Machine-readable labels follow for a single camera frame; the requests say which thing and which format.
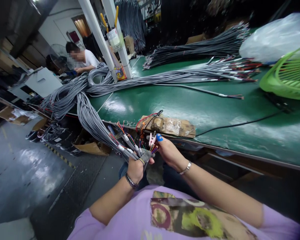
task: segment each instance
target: wristwatch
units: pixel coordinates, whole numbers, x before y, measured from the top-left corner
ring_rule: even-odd
[[[188,166],[186,167],[186,169],[183,170],[183,171],[182,171],[181,173],[179,173],[179,174],[182,175],[182,174],[188,172],[188,171],[190,170],[191,164],[192,164],[192,162],[189,161]]]
[[[128,174],[126,173],[125,174],[125,177],[126,177],[126,180],[128,181],[128,183],[130,184],[130,186],[133,188],[133,189],[136,189],[139,184],[135,184],[131,179],[130,177],[128,176]]]

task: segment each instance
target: workbench surface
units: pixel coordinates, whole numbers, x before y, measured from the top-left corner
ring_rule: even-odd
[[[196,68],[206,60],[167,64],[142,70],[144,57],[130,61],[133,77],[148,76],[177,69]],[[264,69],[255,79],[261,79]],[[135,126],[142,115],[163,110],[165,117],[189,120],[196,134],[205,130],[256,120],[279,111],[264,96],[259,83],[207,82],[190,86],[227,94],[242,94],[244,100],[222,98],[180,87],[141,86],[90,98],[100,118]],[[300,169],[300,101],[285,99],[293,113],[280,113],[272,118],[243,126],[213,130],[193,141],[250,154],[262,160]]]

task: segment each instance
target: green plastic basket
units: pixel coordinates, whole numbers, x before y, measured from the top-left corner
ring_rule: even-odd
[[[260,88],[300,100],[300,48],[283,56],[261,79]]]

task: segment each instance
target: white plastic bag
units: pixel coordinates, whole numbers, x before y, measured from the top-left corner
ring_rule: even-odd
[[[300,13],[275,20],[257,29],[241,45],[243,58],[270,64],[300,48]]]
[[[20,116],[27,116],[29,118],[29,120],[32,120],[32,119],[35,119],[35,118],[39,117],[39,115],[34,113],[34,112],[24,111],[24,110],[21,110],[19,108],[15,108],[11,113],[13,115],[15,115],[14,119],[10,118],[10,120],[12,120],[12,121],[17,119]]]

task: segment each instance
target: fingernail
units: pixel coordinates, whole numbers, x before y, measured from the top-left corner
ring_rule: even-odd
[[[163,138],[162,138],[162,136],[161,136],[160,133],[157,134],[157,141],[158,141],[158,142],[163,141]]]

